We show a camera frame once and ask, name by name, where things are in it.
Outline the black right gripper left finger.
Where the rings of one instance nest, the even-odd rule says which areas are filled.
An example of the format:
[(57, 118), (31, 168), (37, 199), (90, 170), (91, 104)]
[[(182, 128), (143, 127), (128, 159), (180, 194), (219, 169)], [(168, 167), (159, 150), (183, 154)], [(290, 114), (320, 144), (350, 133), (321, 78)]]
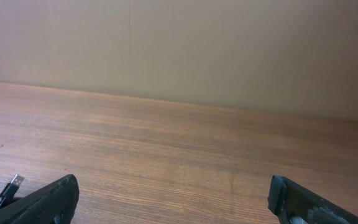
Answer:
[(79, 200), (73, 174), (66, 175), (25, 197), (15, 194), (24, 178), (16, 174), (0, 193), (0, 224), (70, 223)]

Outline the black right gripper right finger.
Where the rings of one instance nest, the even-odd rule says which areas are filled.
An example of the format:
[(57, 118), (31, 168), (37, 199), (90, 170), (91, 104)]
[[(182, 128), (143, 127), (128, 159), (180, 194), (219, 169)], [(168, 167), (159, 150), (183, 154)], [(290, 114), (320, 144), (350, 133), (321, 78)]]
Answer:
[(268, 209), (281, 224), (358, 224), (358, 216), (280, 175), (272, 177)]

